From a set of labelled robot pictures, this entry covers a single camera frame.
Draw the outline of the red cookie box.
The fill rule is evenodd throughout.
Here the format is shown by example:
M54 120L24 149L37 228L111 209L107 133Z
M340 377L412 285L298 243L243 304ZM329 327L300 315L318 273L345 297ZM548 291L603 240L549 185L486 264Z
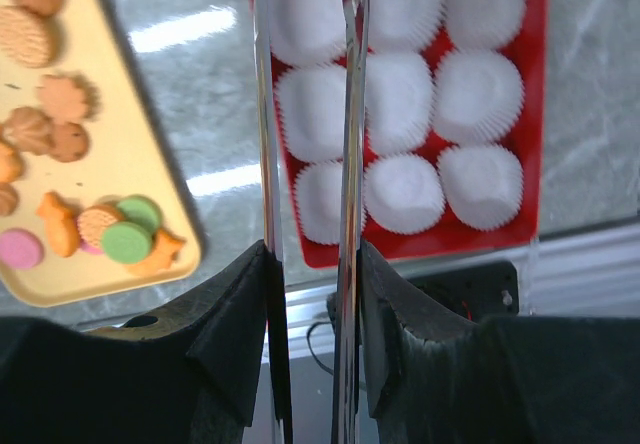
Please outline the red cookie box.
M448 201L441 220L431 229L413 235L400 235L389 232L377 224L364 205L362 191L362 234L373 244L381 254L388 259L427 257L438 254L453 254L466 251L479 251L490 248L510 247L528 242L534 237L538 227L539 208L539 179L542 159L542 130L544 114L544 61L546 40L546 1L526 0L526 10L522 27L516 37L506 46L491 51L497 51L510 59L520 71L524 83L524 106L512 130L497 142L511 151L520 161L524 174L523 202L519 213L508 224L492 230L479 231L462 223L453 213ZM446 6L441 20L439 32L433 42L420 51L387 51L376 52L370 46L368 56L376 53L416 52L423 56L431 71L434 87L434 99L430 120L430 131L425 144L408 152L416 154L431 163L437 173L437 160L446 149L459 146L448 142L433 130L433 113L435 107L435 74L443 56L458 49L449 38L446 29ZM280 61L272 51L271 67L273 73L274 105L278 134L283 150L284 163L287 170L287 180L292 195L296 223L300 236L300 244L305 262L313 268L326 268L338 262L338 244L322 245L307 239L302 232L296 200L294 194L295 181L298 174L308 165L314 163L303 162L293 157L286 149L281 113L276 100L276 84L286 72L315 66L336 64L346 69L346 48L342 56L330 63L316 64L305 67L294 67ZM367 130L366 99L364 112L364 142L363 165L366 168L375 160L390 155L378 156L370 148Z

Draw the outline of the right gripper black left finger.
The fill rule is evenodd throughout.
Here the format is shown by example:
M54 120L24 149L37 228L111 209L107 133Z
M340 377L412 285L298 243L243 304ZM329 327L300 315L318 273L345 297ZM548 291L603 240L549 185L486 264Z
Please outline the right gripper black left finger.
M5 443L239 443L269 350L274 441L293 439L281 265L257 241L120 327L1 321Z

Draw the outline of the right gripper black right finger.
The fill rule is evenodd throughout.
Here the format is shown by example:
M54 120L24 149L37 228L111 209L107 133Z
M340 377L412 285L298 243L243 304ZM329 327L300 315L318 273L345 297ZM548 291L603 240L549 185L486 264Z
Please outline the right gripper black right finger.
M384 443L635 443L639 323L497 316L473 323L363 243L368 411Z

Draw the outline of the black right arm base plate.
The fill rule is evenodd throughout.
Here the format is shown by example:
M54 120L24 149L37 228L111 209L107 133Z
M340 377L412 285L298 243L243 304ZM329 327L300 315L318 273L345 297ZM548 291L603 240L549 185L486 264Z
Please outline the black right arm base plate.
M506 260L403 278L385 267L365 271L362 294L386 303L404 324L422 325L457 315L479 322L519 312L518 274Z

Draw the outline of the large orange fish cookie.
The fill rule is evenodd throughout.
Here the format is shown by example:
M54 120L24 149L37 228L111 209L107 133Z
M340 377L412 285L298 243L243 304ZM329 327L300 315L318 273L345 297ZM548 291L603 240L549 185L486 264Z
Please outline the large orange fish cookie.
M0 182L11 183L24 173L24 163L20 153L10 144L0 142Z

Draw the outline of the flower butter cookie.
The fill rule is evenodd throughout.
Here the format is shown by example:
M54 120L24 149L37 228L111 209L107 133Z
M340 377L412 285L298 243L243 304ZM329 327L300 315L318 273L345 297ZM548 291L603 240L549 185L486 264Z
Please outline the flower butter cookie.
M21 151L34 155L48 154L52 148L52 122L39 109L13 109L3 123L5 134Z

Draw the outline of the maple leaf cookie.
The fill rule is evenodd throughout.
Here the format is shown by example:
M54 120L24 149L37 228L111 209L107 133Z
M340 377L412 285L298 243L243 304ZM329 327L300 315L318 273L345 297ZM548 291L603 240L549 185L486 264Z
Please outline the maple leaf cookie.
M83 75L45 74L36 87L43 112L56 124L80 124L99 110L99 90Z

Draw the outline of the steel tongs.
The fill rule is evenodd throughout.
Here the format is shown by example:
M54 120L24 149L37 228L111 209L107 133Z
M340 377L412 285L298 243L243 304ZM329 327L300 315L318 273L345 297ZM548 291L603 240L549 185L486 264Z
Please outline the steel tongs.
M334 443L357 443L360 440L361 187L370 0L342 0L342 6L346 22L346 110L331 440ZM290 443L293 440L291 378L268 0L253 0L253 27L264 244L267 250L266 311L273 399L272 440Z

